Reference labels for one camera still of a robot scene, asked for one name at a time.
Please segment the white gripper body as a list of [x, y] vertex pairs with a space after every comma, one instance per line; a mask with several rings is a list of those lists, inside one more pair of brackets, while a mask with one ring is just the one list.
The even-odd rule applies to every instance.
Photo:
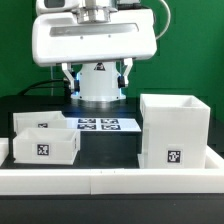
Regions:
[[33, 24], [33, 59], [41, 67], [148, 59], [157, 50], [153, 24], [150, 9], [121, 10], [108, 23], [91, 24], [71, 12], [43, 14]]

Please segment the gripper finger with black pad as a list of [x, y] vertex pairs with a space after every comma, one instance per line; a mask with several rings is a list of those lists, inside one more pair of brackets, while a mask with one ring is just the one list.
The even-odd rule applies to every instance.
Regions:
[[61, 64], [62, 71], [66, 76], [67, 80], [69, 81], [69, 88], [72, 93], [79, 91], [79, 84], [78, 80], [75, 78], [73, 74], [73, 69], [70, 63], [62, 63]]
[[118, 76], [118, 87], [119, 88], [126, 88], [129, 84], [128, 75], [133, 66], [133, 59], [126, 58], [123, 59], [120, 65], [120, 75]]

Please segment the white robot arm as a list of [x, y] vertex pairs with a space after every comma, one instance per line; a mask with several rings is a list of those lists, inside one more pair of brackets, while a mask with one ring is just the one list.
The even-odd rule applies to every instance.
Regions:
[[133, 62], [157, 50], [150, 9], [119, 10], [114, 0], [36, 0], [36, 13], [33, 59], [61, 66], [74, 99], [123, 99]]

